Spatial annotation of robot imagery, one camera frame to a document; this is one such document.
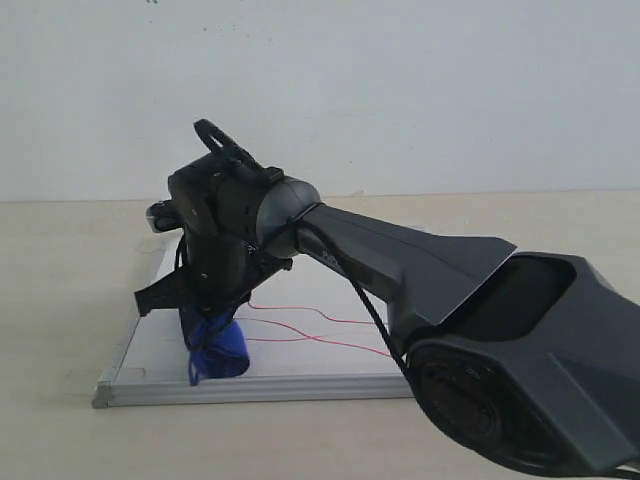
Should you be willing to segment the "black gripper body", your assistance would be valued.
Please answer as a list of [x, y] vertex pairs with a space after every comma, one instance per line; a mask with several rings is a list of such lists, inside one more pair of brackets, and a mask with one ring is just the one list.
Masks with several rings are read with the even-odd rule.
[[134, 293], [138, 313], [195, 309], [221, 313], [250, 299], [251, 292], [293, 266], [229, 235], [198, 237], [186, 232], [178, 241], [173, 269]]

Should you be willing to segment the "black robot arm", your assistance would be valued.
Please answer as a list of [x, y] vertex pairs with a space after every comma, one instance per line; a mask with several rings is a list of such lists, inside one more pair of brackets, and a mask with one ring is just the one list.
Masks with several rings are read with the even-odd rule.
[[225, 317], [304, 254], [346, 278], [429, 420], [510, 470], [639, 475], [639, 307], [585, 258], [441, 236], [324, 204], [280, 169], [206, 155], [148, 210], [182, 261], [138, 311]]

